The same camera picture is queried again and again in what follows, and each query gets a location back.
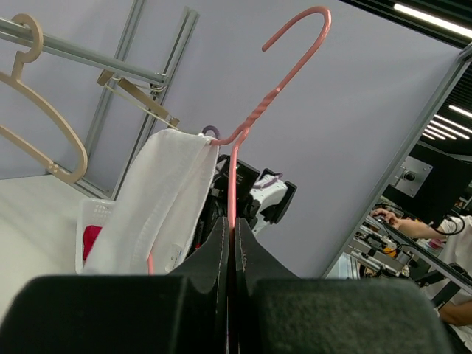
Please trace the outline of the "pink wire hanger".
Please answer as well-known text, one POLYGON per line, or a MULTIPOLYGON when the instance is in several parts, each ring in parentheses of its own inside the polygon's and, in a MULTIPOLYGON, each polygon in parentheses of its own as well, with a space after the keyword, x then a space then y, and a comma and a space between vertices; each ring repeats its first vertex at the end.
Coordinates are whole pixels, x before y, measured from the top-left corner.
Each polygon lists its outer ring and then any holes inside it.
POLYGON ((277 32, 275 32, 263 45, 261 50, 266 52, 275 44, 293 25, 302 19, 313 14, 321 14, 324 23, 316 40, 309 47, 307 52, 297 61, 287 75, 261 100, 258 106, 247 116, 247 118, 235 129, 235 131, 225 139, 213 139, 212 145, 223 146, 232 143, 232 152, 229 160, 229 181, 228 181, 228 222, 229 222, 229 254, 235 255, 235 224, 237 218, 237 158, 240 146, 249 135, 252 126, 258 118, 266 111, 276 96, 288 85, 299 70, 312 58, 317 49, 322 45, 327 37, 332 24, 331 11, 325 6, 310 7, 286 22, 277 32))

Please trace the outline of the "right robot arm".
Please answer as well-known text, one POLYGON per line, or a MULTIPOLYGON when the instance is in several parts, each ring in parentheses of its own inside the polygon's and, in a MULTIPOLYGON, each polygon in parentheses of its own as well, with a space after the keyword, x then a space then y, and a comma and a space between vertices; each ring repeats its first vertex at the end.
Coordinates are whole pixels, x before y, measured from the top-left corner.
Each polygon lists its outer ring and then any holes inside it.
MULTIPOLYGON (((198 219, 190 251, 202 246, 219 217, 228 213, 228 186, 230 156, 217 159, 215 176, 210 185, 204 208, 198 219)), ((253 235, 277 224, 285 215, 297 186, 283 181, 282 174, 268 168, 260 172, 251 165, 238 161, 236 166, 237 216, 248 222, 253 235)))

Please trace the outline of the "white mesh shirt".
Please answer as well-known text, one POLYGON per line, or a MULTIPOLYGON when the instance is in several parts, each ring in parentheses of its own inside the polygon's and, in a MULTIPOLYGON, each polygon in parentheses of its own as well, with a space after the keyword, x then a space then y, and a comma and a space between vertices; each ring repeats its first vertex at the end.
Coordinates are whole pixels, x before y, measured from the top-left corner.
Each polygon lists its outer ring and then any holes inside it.
POLYGON ((83 274, 166 274, 193 240, 219 148, 202 133, 164 129, 133 161, 83 274))

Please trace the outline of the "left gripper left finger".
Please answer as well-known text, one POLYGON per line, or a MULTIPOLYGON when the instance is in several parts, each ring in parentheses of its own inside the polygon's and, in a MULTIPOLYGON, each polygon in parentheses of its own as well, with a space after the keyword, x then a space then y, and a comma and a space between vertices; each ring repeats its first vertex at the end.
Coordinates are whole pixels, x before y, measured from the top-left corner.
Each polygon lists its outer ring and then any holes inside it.
POLYGON ((229 226, 166 275, 44 276, 15 296, 3 353, 224 353, 229 226))

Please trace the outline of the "red t shirt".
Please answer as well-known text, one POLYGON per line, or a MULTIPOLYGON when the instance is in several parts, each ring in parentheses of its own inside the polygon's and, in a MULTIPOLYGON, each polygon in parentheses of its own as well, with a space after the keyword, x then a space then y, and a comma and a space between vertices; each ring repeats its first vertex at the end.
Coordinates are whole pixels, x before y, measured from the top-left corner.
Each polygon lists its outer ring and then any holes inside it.
POLYGON ((95 225, 90 225, 85 228, 83 232, 83 262, 86 261, 101 230, 101 226, 95 225))

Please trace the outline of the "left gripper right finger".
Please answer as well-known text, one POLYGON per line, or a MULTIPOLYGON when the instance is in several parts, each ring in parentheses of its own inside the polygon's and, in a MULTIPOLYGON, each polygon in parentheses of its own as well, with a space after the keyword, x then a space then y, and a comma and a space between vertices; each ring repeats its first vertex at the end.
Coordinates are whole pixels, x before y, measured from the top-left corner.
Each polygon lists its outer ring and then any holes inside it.
POLYGON ((299 278, 235 226, 240 353, 452 353, 408 280, 299 278))

